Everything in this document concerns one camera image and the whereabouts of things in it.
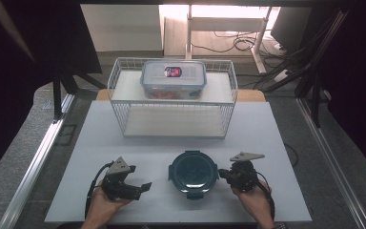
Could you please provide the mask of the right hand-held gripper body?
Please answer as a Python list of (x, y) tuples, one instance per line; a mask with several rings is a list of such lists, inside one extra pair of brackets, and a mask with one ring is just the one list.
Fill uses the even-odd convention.
[(230, 158), (233, 163), (229, 171), (228, 183), (241, 191), (248, 192), (258, 183), (257, 171), (252, 164), (254, 159), (263, 158), (264, 155), (241, 152)]

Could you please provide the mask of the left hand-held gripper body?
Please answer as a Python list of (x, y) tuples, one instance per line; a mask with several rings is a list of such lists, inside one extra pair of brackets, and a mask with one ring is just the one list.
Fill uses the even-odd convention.
[(130, 165), (120, 156), (106, 172), (102, 180), (102, 189), (110, 200), (123, 199), (140, 199), (140, 192), (136, 192), (134, 187), (125, 183), (129, 173)]

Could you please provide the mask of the round container with teal lid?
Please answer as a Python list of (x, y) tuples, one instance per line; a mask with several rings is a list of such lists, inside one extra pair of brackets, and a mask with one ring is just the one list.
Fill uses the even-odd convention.
[(204, 198), (218, 179), (217, 165), (200, 151), (185, 151), (169, 166), (168, 180), (190, 200)]

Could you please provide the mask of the white wire rack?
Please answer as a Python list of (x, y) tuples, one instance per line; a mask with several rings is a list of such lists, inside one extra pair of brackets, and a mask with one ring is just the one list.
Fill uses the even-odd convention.
[(108, 95), (125, 136), (223, 138), (228, 132), (238, 88), (234, 64), (200, 61), (207, 85), (198, 99), (149, 99), (140, 84), (144, 64), (165, 58), (119, 57), (108, 80)]

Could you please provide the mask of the clear rectangular lidded container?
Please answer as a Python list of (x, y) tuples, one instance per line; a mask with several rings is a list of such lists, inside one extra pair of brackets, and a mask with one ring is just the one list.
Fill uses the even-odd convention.
[(198, 99), (207, 85), (205, 65), (189, 60), (147, 61), (140, 84), (149, 99)]

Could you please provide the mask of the person's left hand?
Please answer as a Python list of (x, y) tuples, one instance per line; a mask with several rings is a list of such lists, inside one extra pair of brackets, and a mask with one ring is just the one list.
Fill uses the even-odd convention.
[(131, 202), (130, 199), (110, 200), (99, 184), (93, 189), (91, 196), (91, 206), (86, 216), (87, 220), (109, 222), (112, 217), (121, 209)]

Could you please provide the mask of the person's right hand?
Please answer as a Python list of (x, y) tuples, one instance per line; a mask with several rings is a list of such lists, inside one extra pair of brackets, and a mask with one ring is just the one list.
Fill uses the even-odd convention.
[(256, 186), (248, 192), (244, 192), (233, 186), (231, 189), (238, 197), (244, 209), (259, 225), (273, 223), (270, 204), (261, 188)]

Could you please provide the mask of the black metal stand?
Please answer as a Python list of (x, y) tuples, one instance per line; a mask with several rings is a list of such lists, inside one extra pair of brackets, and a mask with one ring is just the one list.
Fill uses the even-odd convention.
[(99, 80), (93, 78), (88, 73), (83, 73), (81, 71), (66, 69), (62, 65), (58, 64), (53, 72), (52, 88), (53, 88), (53, 122), (58, 122), (63, 115), (63, 105), (61, 97), (61, 88), (70, 95), (75, 95), (79, 91), (79, 87), (74, 79), (74, 76), (82, 78), (86, 82), (92, 84), (97, 89), (105, 89), (106, 86)]
[(311, 44), (306, 46), (310, 55), (307, 58), (307, 62), (299, 70), (296, 70), (279, 82), (274, 83), (272, 86), (262, 89), (263, 93), (271, 93), (296, 79), (300, 79), (294, 90), (295, 97), (304, 98), (307, 96), (307, 93), (312, 93), (310, 119), (317, 128), (320, 127), (318, 114), (321, 90), (318, 67), (346, 16), (347, 12), (345, 10), (335, 8), (330, 17), (322, 25)]

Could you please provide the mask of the white cabinet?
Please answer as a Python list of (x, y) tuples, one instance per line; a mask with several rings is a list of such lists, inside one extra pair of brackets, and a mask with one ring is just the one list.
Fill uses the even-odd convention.
[(82, 5), (98, 52), (163, 50), (164, 19), (157, 5)]

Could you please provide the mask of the dark monitor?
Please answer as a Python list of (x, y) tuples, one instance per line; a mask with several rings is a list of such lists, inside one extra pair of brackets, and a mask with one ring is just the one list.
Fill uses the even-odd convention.
[(300, 50), (310, 40), (309, 19), (311, 11), (311, 8), (280, 8), (271, 36), (287, 52), (293, 53)]

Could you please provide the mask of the aluminium rail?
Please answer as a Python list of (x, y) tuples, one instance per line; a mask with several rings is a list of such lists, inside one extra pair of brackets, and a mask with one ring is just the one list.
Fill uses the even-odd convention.
[(33, 186), (49, 156), (53, 143), (59, 135), (64, 124), (64, 119), (66, 118), (73, 101), (74, 95), (72, 94), (66, 94), (62, 100), (60, 105), (61, 114), (52, 122), (46, 131), (45, 136), (43, 137), (43, 140), (41, 141), (30, 166), (28, 167), (28, 170), (24, 174), (6, 212), (0, 220), (0, 229), (14, 229), (16, 222), (20, 218), (21, 213), (26, 206)]
[(311, 117), (312, 111), (309, 108), (307, 102), (304, 99), (297, 98), (295, 100), (297, 107), (301, 111), (313, 137), (322, 153), (327, 168), (329, 169), (338, 190), (343, 197), (346, 206), (348, 207), (358, 229), (366, 229), (366, 212), (358, 198), (356, 191), (352, 188), (349, 180), (346, 178), (343, 170), (341, 169), (334, 151), (329, 145), (326, 136), (323, 134), (320, 128), (316, 126)]

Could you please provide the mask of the white desk frame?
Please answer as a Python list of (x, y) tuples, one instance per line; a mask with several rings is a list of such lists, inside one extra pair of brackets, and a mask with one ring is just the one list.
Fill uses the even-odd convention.
[(255, 32), (256, 37), (250, 52), (258, 72), (266, 73), (265, 65), (260, 56), (260, 47), (272, 9), (272, 7), (267, 7), (263, 12), (258, 13), (243, 7), (189, 5), (185, 58), (191, 59), (193, 57), (192, 33), (194, 31)]

